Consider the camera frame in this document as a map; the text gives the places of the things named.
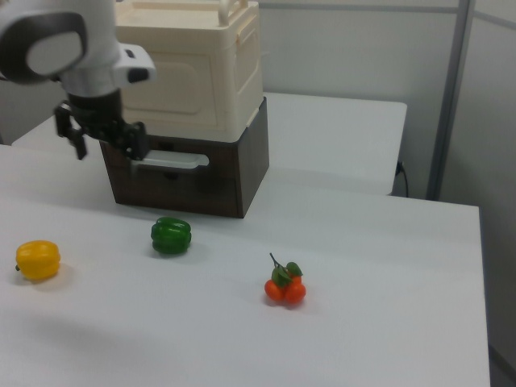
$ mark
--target container lid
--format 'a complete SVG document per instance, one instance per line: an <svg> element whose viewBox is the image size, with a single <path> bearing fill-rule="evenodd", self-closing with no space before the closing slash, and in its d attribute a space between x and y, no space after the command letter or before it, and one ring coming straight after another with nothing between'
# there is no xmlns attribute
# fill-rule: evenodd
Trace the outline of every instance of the container lid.
<svg viewBox="0 0 516 387"><path fill-rule="evenodd" d="M174 0L140 0L117 3L119 27L180 28L195 30L223 29L219 11L223 2L181 2ZM237 2L229 13L242 12ZM226 17L231 25L235 18Z"/></svg>

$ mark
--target green bell pepper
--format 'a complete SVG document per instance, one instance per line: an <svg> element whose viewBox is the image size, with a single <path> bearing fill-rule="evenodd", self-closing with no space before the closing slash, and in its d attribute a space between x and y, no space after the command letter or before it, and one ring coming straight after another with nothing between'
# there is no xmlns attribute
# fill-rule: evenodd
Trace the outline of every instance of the green bell pepper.
<svg viewBox="0 0 516 387"><path fill-rule="evenodd" d="M185 252L192 239L191 229L190 225L183 220L159 218L152 226L152 247L163 254Z"/></svg>

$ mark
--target dark brown wooden box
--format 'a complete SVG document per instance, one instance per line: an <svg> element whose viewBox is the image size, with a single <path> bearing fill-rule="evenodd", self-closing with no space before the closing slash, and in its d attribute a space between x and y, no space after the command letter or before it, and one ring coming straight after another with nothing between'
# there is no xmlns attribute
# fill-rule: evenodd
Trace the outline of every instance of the dark brown wooden box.
<svg viewBox="0 0 516 387"><path fill-rule="evenodd" d="M199 153L210 164L196 169L138 168L109 144L102 154L117 203L243 218L268 169L267 100L233 144L149 136L151 149Z"/></svg>

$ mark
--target yellow bell pepper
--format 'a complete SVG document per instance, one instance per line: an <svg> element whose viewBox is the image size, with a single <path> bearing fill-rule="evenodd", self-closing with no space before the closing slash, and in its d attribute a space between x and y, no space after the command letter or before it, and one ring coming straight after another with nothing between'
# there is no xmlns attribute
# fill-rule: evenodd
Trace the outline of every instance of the yellow bell pepper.
<svg viewBox="0 0 516 387"><path fill-rule="evenodd" d="M60 259L55 243L33 240L22 244L16 251L16 270L29 280L43 280L57 273Z"/></svg>

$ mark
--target black cable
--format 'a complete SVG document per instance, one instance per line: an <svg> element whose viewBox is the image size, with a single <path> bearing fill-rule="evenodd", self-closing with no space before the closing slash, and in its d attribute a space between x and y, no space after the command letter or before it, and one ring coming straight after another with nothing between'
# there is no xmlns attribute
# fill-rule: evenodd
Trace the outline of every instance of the black cable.
<svg viewBox="0 0 516 387"><path fill-rule="evenodd" d="M409 179L408 177L406 176L406 170L405 168L403 168L403 162L402 161L398 161L398 163L396 164L396 175L399 175L400 173L403 173L403 178L405 180L405 196L406 198L409 197Z"/></svg>

